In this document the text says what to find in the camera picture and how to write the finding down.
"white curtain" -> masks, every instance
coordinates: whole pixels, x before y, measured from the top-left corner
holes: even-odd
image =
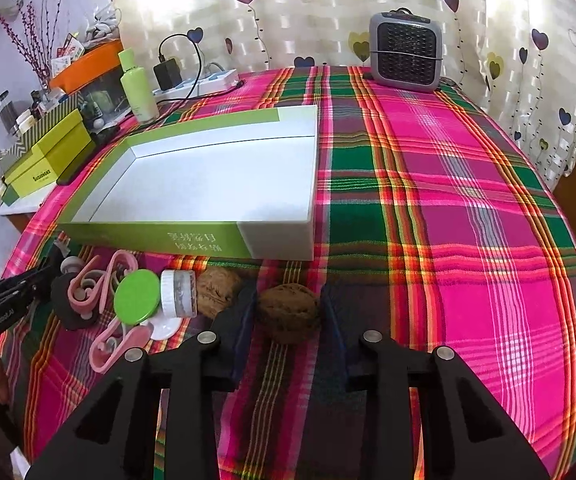
[[[575,0],[114,0],[120,33],[146,68],[191,31],[207,62],[240,72],[366,62],[370,17],[407,7],[441,23],[443,75],[529,155],[550,188],[576,160]],[[197,70],[185,40],[166,56]],[[150,72],[153,87],[156,86]]]

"pink plaid tablecloth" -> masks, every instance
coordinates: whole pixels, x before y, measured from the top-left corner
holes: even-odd
[[[226,265],[256,277],[259,289],[299,282],[318,292],[327,280],[365,286],[362,303],[383,319],[375,328],[415,349],[452,346],[560,478],[576,459],[576,244],[568,225],[526,158],[457,89],[416,94],[362,75],[332,67],[252,74],[242,89],[165,120],[318,104],[314,261],[139,254],[140,264],[156,272]],[[107,151],[51,193],[6,276],[45,254],[59,235],[58,213]],[[71,246],[84,258],[111,254]],[[21,322],[1,338],[30,460],[98,379],[87,349],[110,316],[67,332],[44,305],[31,327]],[[186,320],[149,351],[175,348],[204,326]],[[215,399],[222,478],[356,478],[364,397],[341,389],[333,358],[318,336],[288,347],[255,330],[241,387]],[[413,434],[418,443],[418,421]],[[417,452],[417,478],[422,459]]]

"yellow-green box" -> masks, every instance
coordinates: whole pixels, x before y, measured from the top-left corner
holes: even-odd
[[[78,109],[70,112],[5,172],[10,190],[7,201],[55,182],[89,142],[81,113]]]

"power adapter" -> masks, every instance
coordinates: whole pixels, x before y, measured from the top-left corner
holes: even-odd
[[[163,56],[159,56],[159,61],[161,63],[154,67],[155,77],[159,88],[165,92],[181,83],[183,78],[181,78],[181,70],[174,57],[166,60]]]

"space heater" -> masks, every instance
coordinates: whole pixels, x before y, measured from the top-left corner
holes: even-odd
[[[384,86],[432,92],[442,70],[442,30],[402,7],[370,19],[370,66]]]

